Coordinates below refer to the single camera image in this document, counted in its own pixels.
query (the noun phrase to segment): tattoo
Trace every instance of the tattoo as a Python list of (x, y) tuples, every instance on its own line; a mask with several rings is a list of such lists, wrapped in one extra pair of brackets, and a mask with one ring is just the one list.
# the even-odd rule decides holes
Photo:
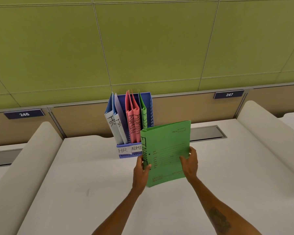
[(231, 224), (226, 220), (226, 217), (215, 207), (209, 210), (209, 217), (216, 230), (222, 234), (226, 234), (231, 228)]

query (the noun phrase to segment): person's left arm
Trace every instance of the person's left arm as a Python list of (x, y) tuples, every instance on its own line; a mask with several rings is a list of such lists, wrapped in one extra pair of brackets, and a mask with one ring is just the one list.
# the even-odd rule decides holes
[(148, 172), (151, 164), (145, 170), (142, 165), (142, 156), (137, 157), (136, 166), (133, 174), (133, 187), (128, 196), (110, 214), (109, 217), (92, 233), (92, 235), (121, 235), (129, 218), (137, 198), (145, 189), (148, 179)]

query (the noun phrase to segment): blue file organizer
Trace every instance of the blue file organizer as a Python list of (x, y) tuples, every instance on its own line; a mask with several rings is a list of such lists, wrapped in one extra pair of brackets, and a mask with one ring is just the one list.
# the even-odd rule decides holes
[[(139, 104), (140, 108), (140, 100), (139, 100), (139, 95), (138, 93), (133, 94), (136, 102)], [(153, 127), (154, 126), (154, 116), (152, 112), (152, 98), (151, 98), (151, 93), (150, 92), (144, 92), (141, 93), (143, 102), (145, 104), (145, 107), (147, 109), (147, 127)], [(118, 95), (123, 113), (126, 117), (126, 110), (125, 110), (125, 94), (124, 95)], [(129, 138), (129, 130), (125, 132), (126, 137), (128, 141), (130, 142)], [(142, 154), (142, 146), (141, 142), (136, 142), (136, 143), (128, 143), (128, 144), (122, 144), (122, 145), (117, 145), (117, 151), (119, 154), (119, 158), (130, 158), (130, 157), (137, 157)]]

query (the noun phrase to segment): desk number sign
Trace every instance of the desk number sign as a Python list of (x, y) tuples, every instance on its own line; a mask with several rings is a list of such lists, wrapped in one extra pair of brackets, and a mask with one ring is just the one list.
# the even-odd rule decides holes
[(214, 95), (214, 99), (239, 97), (239, 96), (242, 96), (243, 93), (244, 93), (244, 90), (216, 92)]
[(4, 112), (4, 115), (9, 120), (14, 120), (14, 119), (44, 116), (45, 114), (43, 113), (43, 111), (41, 109), (38, 109), (38, 110), (23, 110), (23, 111)]

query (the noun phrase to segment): person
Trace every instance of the person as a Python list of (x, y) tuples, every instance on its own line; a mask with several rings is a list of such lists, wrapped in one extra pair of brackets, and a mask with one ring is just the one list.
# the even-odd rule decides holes
[[(188, 182), (195, 190), (209, 220), (217, 235), (261, 235), (261, 233), (233, 209), (220, 201), (197, 178), (198, 160), (196, 150), (190, 147), (188, 159), (180, 156), (182, 169)], [(126, 221), (139, 195), (145, 189), (148, 172), (151, 165), (145, 169), (142, 166), (142, 156), (137, 158), (134, 168), (133, 187), (128, 196), (114, 212), (93, 232), (92, 235), (121, 235)]]

